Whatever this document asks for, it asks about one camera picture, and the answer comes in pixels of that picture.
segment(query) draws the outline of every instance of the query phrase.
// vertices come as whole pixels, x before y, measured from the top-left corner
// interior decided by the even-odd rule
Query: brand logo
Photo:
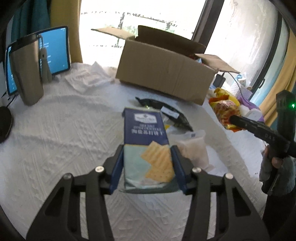
[[[157,123],[156,116],[150,114],[135,114],[135,121],[142,123]]]

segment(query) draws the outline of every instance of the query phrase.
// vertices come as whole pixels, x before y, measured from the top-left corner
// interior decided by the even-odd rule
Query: white bedsheet
[[[83,68],[73,64],[72,70]],[[261,211],[266,195],[261,191],[259,170],[261,140],[246,131],[233,133],[217,121],[210,106],[174,100],[146,90],[106,83],[78,93],[61,78],[44,86],[44,97],[25,106],[18,97],[11,106],[15,126],[0,145],[0,203],[16,229],[25,237],[31,222],[53,187],[66,172],[89,172],[114,154],[123,143],[125,106],[139,98],[166,102],[184,113],[194,130],[206,131],[211,174],[231,172],[255,208]],[[190,196],[172,194],[134,195],[118,190],[106,197],[116,240],[181,240],[190,207]],[[209,235],[215,229],[211,213]],[[85,216],[82,219],[85,236]]]

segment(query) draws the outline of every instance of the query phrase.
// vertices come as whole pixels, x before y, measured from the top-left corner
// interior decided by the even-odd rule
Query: tablet
[[[34,34],[40,34],[43,37],[44,47],[47,50],[47,62],[52,75],[69,70],[71,67],[69,44],[68,44],[68,27],[61,26],[38,31]],[[5,53],[5,77],[6,89],[8,95],[17,92],[9,63],[9,51],[11,44],[8,45]]]

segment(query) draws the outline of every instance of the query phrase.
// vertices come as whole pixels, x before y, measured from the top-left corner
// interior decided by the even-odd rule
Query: yellow curtain
[[[276,79],[269,94],[266,96],[262,104],[259,106],[261,109],[266,125],[271,124],[277,118],[276,112],[276,94],[282,90],[292,91],[296,80],[296,37],[290,30],[290,37],[287,47],[286,59],[281,69],[281,72]]]
[[[82,63],[79,42],[79,19],[81,0],[52,0],[50,7],[50,25],[69,28],[69,47],[72,62]]]

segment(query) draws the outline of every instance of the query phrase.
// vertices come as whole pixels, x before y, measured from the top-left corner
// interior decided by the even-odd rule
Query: teal curtain
[[[28,34],[50,28],[47,0],[27,0],[13,18],[11,42]]]

